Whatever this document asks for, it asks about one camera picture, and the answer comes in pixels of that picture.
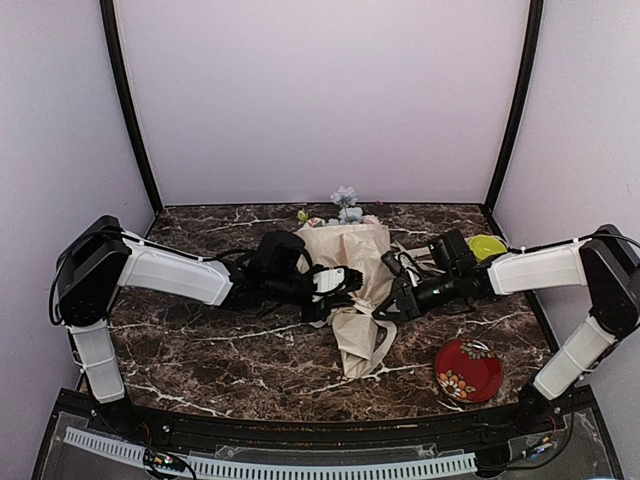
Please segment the white printed ribbon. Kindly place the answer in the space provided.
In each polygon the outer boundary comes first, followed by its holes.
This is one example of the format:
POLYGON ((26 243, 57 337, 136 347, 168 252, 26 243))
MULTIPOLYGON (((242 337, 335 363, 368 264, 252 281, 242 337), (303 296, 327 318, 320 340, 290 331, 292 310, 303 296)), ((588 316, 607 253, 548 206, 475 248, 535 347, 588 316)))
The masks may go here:
POLYGON ((390 320, 376 320, 373 311, 391 293, 393 275, 381 257, 398 252, 387 238, 376 239, 371 232, 355 233, 314 241, 312 258, 324 266, 347 266, 363 274, 363 286, 350 295, 355 304, 339 307, 329 316, 341 358, 343 375, 357 379, 372 373, 391 350, 398 328, 390 320))

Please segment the pink fake rose stem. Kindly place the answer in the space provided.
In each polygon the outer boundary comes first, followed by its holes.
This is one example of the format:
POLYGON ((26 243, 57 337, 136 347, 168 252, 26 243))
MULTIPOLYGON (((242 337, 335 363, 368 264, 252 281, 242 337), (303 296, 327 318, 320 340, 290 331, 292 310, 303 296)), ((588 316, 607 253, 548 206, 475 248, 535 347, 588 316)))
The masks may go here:
POLYGON ((362 217, 362 223, 370 225, 381 225, 381 221, 375 215, 364 215, 362 217))

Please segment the blue fake flower stem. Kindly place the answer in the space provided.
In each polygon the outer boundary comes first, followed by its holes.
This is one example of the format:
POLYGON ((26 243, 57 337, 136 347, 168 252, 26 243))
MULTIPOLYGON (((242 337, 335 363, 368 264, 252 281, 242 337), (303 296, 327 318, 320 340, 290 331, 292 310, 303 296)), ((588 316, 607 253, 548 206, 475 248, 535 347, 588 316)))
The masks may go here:
POLYGON ((363 210, 357 205, 356 190, 351 186, 340 186, 331 195, 330 200, 339 207, 338 223, 359 224, 363 218, 363 210))

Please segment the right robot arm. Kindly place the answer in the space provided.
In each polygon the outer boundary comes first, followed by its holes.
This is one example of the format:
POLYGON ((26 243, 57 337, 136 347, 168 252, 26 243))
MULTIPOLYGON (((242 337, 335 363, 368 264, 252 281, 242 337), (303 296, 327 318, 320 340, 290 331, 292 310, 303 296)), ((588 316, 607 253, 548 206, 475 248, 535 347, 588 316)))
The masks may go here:
POLYGON ((585 236, 477 259, 463 234, 452 229, 429 240, 439 274, 424 278, 392 252, 382 261, 392 272, 390 293, 374 310, 378 320, 409 321, 455 300, 480 300, 534 292, 554 321, 569 313, 562 344, 520 394, 510 413, 521 434, 549 416, 551 402, 592 372, 639 328, 639 243, 605 224, 585 236))

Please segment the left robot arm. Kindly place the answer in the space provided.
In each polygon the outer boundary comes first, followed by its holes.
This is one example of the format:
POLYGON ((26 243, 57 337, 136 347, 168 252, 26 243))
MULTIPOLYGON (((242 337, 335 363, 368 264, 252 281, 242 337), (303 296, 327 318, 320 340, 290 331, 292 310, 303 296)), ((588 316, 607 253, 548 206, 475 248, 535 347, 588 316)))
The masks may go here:
POLYGON ((121 292, 154 292, 226 311, 294 305, 314 322, 328 315, 330 299, 345 290, 347 277, 343 266, 314 261, 305 242, 290 232, 271 231, 255 247, 199 256, 142 238, 103 216, 58 257, 48 316, 66 329, 92 396, 103 405, 103 421, 120 436, 131 436, 141 427, 141 415, 125 401, 109 331, 121 292))

